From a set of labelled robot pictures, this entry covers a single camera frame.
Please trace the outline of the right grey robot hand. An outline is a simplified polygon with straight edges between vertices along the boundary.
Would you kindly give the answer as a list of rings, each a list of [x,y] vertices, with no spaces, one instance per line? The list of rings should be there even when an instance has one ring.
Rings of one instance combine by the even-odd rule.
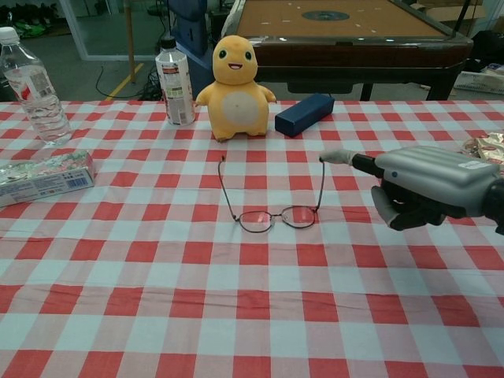
[[[320,160],[345,164],[380,179],[374,206],[389,228],[403,231],[446,217],[486,217],[503,233],[503,177],[499,165],[433,146],[410,146],[377,157],[330,150]]]

